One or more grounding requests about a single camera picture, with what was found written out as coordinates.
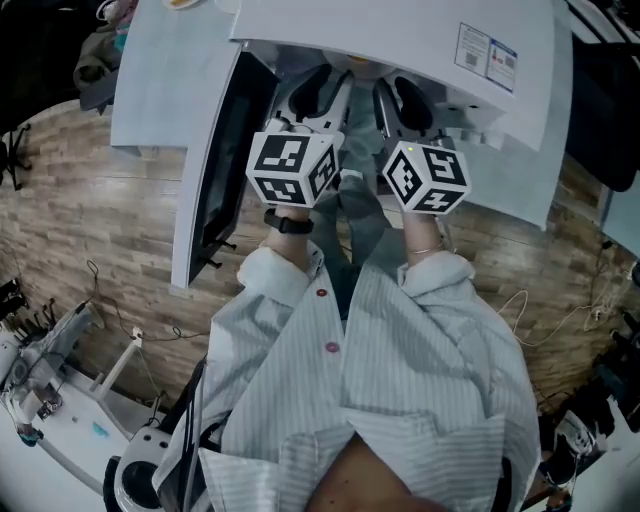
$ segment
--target black and white marker cube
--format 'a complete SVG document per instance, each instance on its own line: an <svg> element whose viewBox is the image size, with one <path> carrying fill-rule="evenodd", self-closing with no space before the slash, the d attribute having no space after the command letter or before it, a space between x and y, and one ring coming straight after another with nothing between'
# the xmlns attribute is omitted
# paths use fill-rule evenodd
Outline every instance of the black and white marker cube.
<svg viewBox="0 0 640 512"><path fill-rule="evenodd" d="M270 204L313 208L339 170L344 135L258 132L253 137L247 177Z"/></svg>
<svg viewBox="0 0 640 512"><path fill-rule="evenodd" d="M464 155L450 149L398 142L382 174L406 212L445 215L471 192Z"/></svg>

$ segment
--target bracelet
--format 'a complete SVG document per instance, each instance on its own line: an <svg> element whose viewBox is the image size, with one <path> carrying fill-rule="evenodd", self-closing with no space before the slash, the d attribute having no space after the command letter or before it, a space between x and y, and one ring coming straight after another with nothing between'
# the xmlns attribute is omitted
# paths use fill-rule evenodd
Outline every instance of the bracelet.
<svg viewBox="0 0 640 512"><path fill-rule="evenodd" d="M422 251L409 251L409 254L427 254L428 252L441 249L444 246L444 240L440 240L440 243L432 249L423 249Z"/></svg>

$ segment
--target white cord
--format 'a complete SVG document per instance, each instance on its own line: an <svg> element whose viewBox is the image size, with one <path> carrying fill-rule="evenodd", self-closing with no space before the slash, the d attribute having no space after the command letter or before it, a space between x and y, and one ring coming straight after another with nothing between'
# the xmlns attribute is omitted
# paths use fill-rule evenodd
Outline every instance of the white cord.
<svg viewBox="0 0 640 512"><path fill-rule="evenodd" d="M191 464L189 465L189 478L187 479L187 486L184 493L184 502L182 503L183 512L187 512L190 509L191 504L191 492L193 489L193 477L196 472L196 461L198 460L198 450L200 449L200 436L202 435L202 411L204 409L204 383L207 373L207 362L204 362L202 366L202 376L200 377L200 383L198 385L198 401L195 403L195 417L196 423L194 425L194 432L196 433L193 442L193 454L191 455Z"/></svg>
<svg viewBox="0 0 640 512"><path fill-rule="evenodd" d="M149 380L151 381L151 385L153 386L153 389L156 392L156 396L160 396L160 389L158 389L158 386L156 386L156 383L153 380L153 377L151 376L151 372L149 371L149 367L147 366L147 360L144 358L144 354L142 353L142 349L140 347L138 347L138 352L140 353L140 357L142 358L142 365L144 366L144 369L146 370L147 375L149 376Z"/></svg>
<svg viewBox="0 0 640 512"><path fill-rule="evenodd" d="M527 303L529 302L529 292L527 290L520 290L519 292L516 292L515 294L513 294L511 296L511 298L505 303L504 306L502 306L499 310L498 310L498 314L502 313L509 304L511 304L511 301L513 301L513 299L515 299L516 297L518 297L520 294L524 293L524 304L522 305L522 309L520 310L520 314L518 314L518 318L516 318L516 323L513 326L513 335L515 336L515 338L523 345L526 345L527 347L539 347L540 345L542 345L543 343L546 343L547 341L549 341L561 328L562 326L565 324L565 322L567 320L569 320L569 318L571 318L573 316L573 314L576 311L579 311L581 309L589 309L591 311L593 311L593 309L595 308L596 305L599 304L600 299L603 299L602 304L597 308L601 313L602 313L602 318L604 318L604 321L599 322L595 327L594 326L589 326L589 319L591 318L591 311L589 312L589 315L585 318L584 320L584 324L583 324L583 330L585 332L591 331L593 329L596 329L598 327L600 327L602 324L604 324L608 319L609 316L611 315L611 313L613 313L613 311L615 310L616 305L618 304L619 300L621 297L624 296L624 294L627 292L627 290L629 289L629 283L622 284L618 287L618 290L616 293L610 293L608 295L605 296L605 292L607 291L607 289L609 288L609 286L611 285L611 281L613 280L614 277L618 276L618 275L622 275L622 276L626 276L626 273L619 273L619 274L612 274L608 281L607 284L605 285L605 287L602 289L602 292L600 292L600 295L598 295L598 297L596 298L596 300L593 301L593 304L589 304L587 306L578 306L576 307L573 311L571 311L571 313L569 313L567 316L565 316L562 321L558 324L558 326L553 330L553 332L551 334L549 334L549 336L547 336L546 338L544 338L543 340L539 341L538 343L527 343L526 341L522 341L516 334L516 330L518 328L518 323L520 322L520 319L522 318L522 315L524 314L525 310L527 309Z"/></svg>

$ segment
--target power cord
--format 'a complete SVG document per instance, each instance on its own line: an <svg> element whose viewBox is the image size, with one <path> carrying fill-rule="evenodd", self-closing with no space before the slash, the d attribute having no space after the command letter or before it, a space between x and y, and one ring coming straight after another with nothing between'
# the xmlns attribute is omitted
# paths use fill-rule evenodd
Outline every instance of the power cord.
<svg viewBox="0 0 640 512"><path fill-rule="evenodd" d="M596 272L593 276L593 279L591 280L591 285L589 287L589 304L588 305L584 305L584 306L577 306L573 311L571 311L571 313L569 313L567 316L565 316L562 321L558 324L558 326L553 330L553 332L551 334L549 334L549 336L547 336L546 338L544 338L543 340L539 341L538 343L527 343L526 341L522 341L518 335L516 334L516 331L518 329L518 323L520 322L520 319L522 318L522 315L524 314L525 310L527 309L527 303L529 302L529 292L528 290L520 290L518 292L516 292L515 294L513 294L511 296L511 298L504 304L504 306L502 306L499 310L498 310L498 314L502 313L507 306L509 306L509 304L511 304L511 302L518 296L520 296L521 294L524 294L524 304L522 305L522 308L520 309L520 313L518 314L518 317L516 318L516 322L513 326L513 334L515 336L515 338L518 340L519 343L521 343L522 345L525 345L527 347L532 347L532 348L536 348L539 347L540 345L542 345L543 343L546 343L547 341L549 341L551 338L553 338L553 336L562 328L562 326L565 324L565 322L567 320L569 320L569 318L571 318L577 311L580 311L582 309L589 309L590 313L589 315L585 318L584 323L583 323L583 330L585 332L589 332L593 329L596 329L602 325L604 325L608 320L609 317L611 315L611 313L613 313L613 311L615 310L616 305L618 304L620 298L622 296L624 296L624 294L627 292L628 288L629 288L629 283L626 284L621 284L617 290L617 292L615 293L609 293L605 295L605 292L607 292L609 286L611 285L613 278L614 277L619 277L619 276L626 276L627 273L621 273L621 272L617 272L615 274L612 274L611 276L609 276L609 279L607 280L607 284L604 286L604 288L602 289L602 291L600 292L600 294L598 295L598 297L595 300L592 300L593 297L593 289L595 286L595 281L597 280L597 278L604 273L604 271L608 268L608 263L604 263L602 265L600 265L600 259L602 257L602 253L603 251L609 249L611 246L613 245L613 243L611 241L606 241L602 244L601 249L598 253L598 257L596 260ZM594 311L594 309L599 312L599 314L601 315L602 318L604 318L603 321L600 321L600 319L597 319L596 321L599 322L596 326L591 326L590 325L590 319L592 317L592 312Z"/></svg>
<svg viewBox="0 0 640 512"><path fill-rule="evenodd" d="M87 302L89 302L95 296L99 296L103 300L107 300L107 301L111 302L113 304L113 306L115 307L116 314L118 315L118 323L120 324L120 329L122 330L123 333L125 333L125 335L128 338L132 338L131 331L127 330L124 327L124 322L122 320L122 315L120 314L120 308L118 307L118 302L115 299L111 298L111 297L103 295L102 292L100 291L100 281L99 281L100 268L98 267L98 265L96 265L93 262L93 260L87 260L87 267L89 268L90 272L93 274L93 292L91 293L91 296L89 297L89 299L87 299ZM149 342L167 342L167 341L176 341L176 340L188 340L188 339L192 339L192 338L197 338L199 336L209 336L209 331L199 332L199 333L196 333L196 334L190 334L188 336L185 336L184 334L182 334L182 331L180 330L180 328L175 326L175 325L172 326L172 330L173 330L173 333L175 334L175 336L173 336L173 337L170 337L170 338L146 338L145 337L144 341L147 342L147 343L149 343Z"/></svg>

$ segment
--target blue object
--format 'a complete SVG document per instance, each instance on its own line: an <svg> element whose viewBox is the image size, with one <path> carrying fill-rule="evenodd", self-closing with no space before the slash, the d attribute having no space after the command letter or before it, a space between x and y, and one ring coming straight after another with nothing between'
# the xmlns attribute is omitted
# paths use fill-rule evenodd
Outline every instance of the blue object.
<svg viewBox="0 0 640 512"><path fill-rule="evenodd" d="M98 425L95 421L93 422L93 431L98 434L100 437L109 437L109 432L103 429L100 425Z"/></svg>

